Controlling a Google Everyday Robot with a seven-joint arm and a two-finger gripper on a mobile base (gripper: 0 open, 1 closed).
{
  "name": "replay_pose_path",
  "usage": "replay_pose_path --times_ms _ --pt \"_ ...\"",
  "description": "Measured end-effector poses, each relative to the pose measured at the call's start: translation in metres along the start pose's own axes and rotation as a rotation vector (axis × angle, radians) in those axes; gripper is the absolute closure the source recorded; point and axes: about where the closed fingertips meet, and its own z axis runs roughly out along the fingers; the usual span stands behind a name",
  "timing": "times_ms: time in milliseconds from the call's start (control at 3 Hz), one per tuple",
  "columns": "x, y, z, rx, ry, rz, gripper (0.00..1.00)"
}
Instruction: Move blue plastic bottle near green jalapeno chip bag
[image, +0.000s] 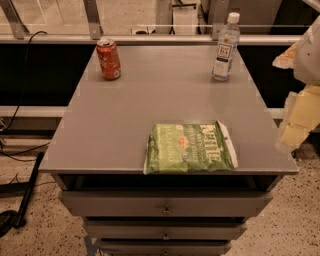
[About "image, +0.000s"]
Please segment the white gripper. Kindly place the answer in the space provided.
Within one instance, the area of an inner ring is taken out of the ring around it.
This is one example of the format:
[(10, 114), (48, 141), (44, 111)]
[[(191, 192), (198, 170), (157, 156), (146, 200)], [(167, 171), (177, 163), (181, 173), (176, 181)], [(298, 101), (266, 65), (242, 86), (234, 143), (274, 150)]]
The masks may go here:
[(293, 69), (294, 77), (306, 85), (290, 92), (284, 106), (275, 147), (284, 153), (298, 149), (310, 132), (320, 125), (320, 16), (300, 38), (277, 56), (272, 65)]

